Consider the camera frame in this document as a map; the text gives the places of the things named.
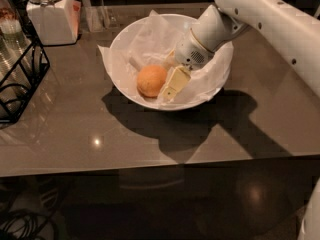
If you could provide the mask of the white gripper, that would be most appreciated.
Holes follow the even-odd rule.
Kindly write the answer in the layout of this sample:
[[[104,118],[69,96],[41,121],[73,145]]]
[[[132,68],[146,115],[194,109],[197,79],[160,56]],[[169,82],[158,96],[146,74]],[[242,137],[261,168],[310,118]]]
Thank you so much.
[[[168,76],[160,90],[159,99],[173,100],[190,81],[189,70],[203,68],[224,44],[243,34],[247,28],[247,24],[210,5],[163,61],[162,66],[168,70]]]

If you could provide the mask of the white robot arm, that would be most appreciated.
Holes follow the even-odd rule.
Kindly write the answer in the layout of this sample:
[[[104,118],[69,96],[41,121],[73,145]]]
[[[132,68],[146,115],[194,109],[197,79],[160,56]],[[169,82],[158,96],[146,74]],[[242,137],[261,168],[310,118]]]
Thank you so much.
[[[319,22],[282,0],[215,0],[167,61],[181,64],[184,72],[198,70],[248,27],[259,31],[313,92],[319,90]],[[265,136],[248,117],[249,96],[225,91],[215,102],[216,121],[257,159],[239,163],[237,177],[222,182],[234,191],[226,196],[226,209],[207,215],[207,235],[210,240],[249,240],[280,220],[285,190],[297,189],[306,177],[319,177],[319,158],[292,158]]]

